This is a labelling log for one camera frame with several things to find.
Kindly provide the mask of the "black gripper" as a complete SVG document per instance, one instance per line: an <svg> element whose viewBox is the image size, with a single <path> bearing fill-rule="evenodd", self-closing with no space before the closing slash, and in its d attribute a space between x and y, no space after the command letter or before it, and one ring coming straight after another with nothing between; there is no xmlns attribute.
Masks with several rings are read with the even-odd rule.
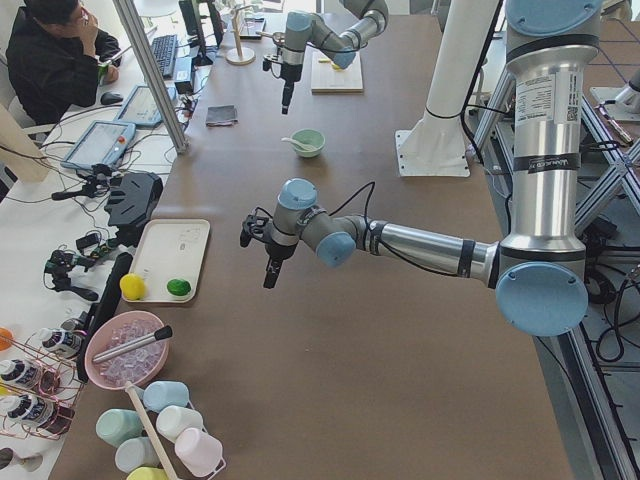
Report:
<svg viewBox="0 0 640 480"><path fill-rule="evenodd" d="M263 287L272 289L277 283L279 270L284 261L293 256L299 238L295 234L283 233L276 227L270 214L262 216L258 214L259 211L260 208L256 208L242 222L239 243L242 248L246 248L255 240L265 246L268 263Z"/></svg>
<svg viewBox="0 0 640 480"><path fill-rule="evenodd" d="M295 83L301 80L301 56L298 53L289 55L283 52L281 55L268 54L263 57L264 71L271 71L274 64L280 66L279 78L284 80L281 113L287 115Z"/></svg>

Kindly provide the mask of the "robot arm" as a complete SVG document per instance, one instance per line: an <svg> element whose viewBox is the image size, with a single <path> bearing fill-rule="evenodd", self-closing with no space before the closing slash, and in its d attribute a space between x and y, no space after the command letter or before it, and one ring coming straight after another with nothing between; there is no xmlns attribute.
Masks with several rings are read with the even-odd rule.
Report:
<svg viewBox="0 0 640 480"><path fill-rule="evenodd" d="M295 10L287 14L285 30L271 34L276 51L264 56L263 70L284 81L283 115L288 114L295 84L301 80L308 46L325 54L339 68L346 69L371 38L385 31L389 20L385 1L340 1L340 4L358 19L342 33L332 30L317 13Z"/></svg>
<svg viewBox="0 0 640 480"><path fill-rule="evenodd" d="M294 178L281 188L273 212L255 208L240 243L262 243L264 284L276 284L282 264L306 244L336 267L365 251L424 271L473 278L496 293L504 319L537 337L569 332L584 318L586 248L575 224L581 166L583 73L597 55L598 1L454 1L450 5L423 117L396 132L404 176L464 176L467 154L479 151L479 131L465 123L471 93L496 22L504 18L505 96L493 95L486 114L512 113L508 177L495 189L504 204L507 235L483 243L375 220L327 212L316 187Z"/></svg>

